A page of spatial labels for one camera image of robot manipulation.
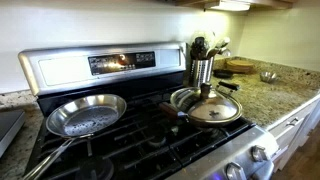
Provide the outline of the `kitchen utensils bunch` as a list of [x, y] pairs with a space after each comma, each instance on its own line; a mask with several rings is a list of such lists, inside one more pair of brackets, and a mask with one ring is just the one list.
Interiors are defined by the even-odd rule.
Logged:
[[230, 56], [231, 50], [227, 48], [231, 39], [224, 37], [220, 39], [215, 46], [210, 41], [215, 37], [215, 33], [211, 36], [196, 36], [191, 44], [190, 56], [193, 60], [209, 60], [216, 55]]

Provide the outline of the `perforated steel utensil holder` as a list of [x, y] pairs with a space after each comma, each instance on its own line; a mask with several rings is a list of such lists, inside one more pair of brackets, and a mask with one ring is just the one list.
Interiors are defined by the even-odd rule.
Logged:
[[193, 60], [190, 70], [190, 85], [200, 87], [202, 83], [211, 80], [211, 73], [214, 59]]

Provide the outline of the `steel lid with wooden knob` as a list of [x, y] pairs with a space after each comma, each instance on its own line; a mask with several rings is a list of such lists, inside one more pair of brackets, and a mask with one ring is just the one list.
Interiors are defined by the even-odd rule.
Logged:
[[222, 122], [241, 114], [239, 104], [212, 89], [210, 83], [200, 86], [200, 99], [187, 111], [190, 117], [200, 121]]

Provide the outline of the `small black dish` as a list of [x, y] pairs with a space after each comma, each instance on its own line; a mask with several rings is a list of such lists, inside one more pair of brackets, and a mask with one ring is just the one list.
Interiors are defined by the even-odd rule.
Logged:
[[215, 69], [213, 75], [217, 78], [230, 79], [233, 76], [233, 73], [230, 70]]

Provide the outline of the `empty steel frying pan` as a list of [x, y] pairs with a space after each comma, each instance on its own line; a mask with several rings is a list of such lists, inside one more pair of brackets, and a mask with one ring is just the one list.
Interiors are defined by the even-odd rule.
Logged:
[[66, 141], [30, 170], [23, 180], [38, 180], [72, 142], [94, 136], [114, 124], [126, 109], [127, 102], [114, 94], [82, 97], [55, 109], [46, 119], [46, 129]]

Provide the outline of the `white cabinet drawers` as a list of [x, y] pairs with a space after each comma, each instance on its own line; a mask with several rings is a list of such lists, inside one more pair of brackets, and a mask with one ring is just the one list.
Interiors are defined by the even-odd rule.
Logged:
[[319, 106], [320, 103], [316, 100], [269, 130], [279, 145], [272, 157], [273, 172], [282, 170], [297, 148], [306, 142], [309, 131], [317, 123]]

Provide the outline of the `small steel bowl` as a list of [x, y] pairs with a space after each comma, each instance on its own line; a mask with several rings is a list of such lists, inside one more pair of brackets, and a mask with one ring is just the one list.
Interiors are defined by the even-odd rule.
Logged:
[[277, 80], [277, 74], [273, 72], [261, 72], [260, 80], [266, 83], [273, 83]]

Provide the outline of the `under-cabinet light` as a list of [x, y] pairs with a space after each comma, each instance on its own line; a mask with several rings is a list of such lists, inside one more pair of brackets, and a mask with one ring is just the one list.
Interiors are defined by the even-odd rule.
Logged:
[[250, 9], [250, 5], [247, 3], [219, 0], [218, 2], [214, 2], [210, 5], [210, 8], [225, 11], [248, 11]]

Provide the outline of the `stainless steel gas stove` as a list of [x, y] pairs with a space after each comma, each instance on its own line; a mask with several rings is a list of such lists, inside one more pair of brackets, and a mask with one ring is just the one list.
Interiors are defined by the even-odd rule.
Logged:
[[223, 127], [174, 120], [159, 108], [183, 85], [183, 42], [24, 50], [18, 55], [44, 115], [25, 175], [66, 139], [47, 117], [73, 100], [114, 94], [123, 116], [77, 139], [38, 180], [269, 180], [278, 144], [242, 116]]

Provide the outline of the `dark appliance at left edge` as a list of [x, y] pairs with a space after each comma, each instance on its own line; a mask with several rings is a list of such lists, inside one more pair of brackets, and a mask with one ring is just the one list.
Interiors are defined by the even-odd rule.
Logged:
[[13, 110], [0, 113], [0, 157], [17, 135], [25, 122], [23, 110]]

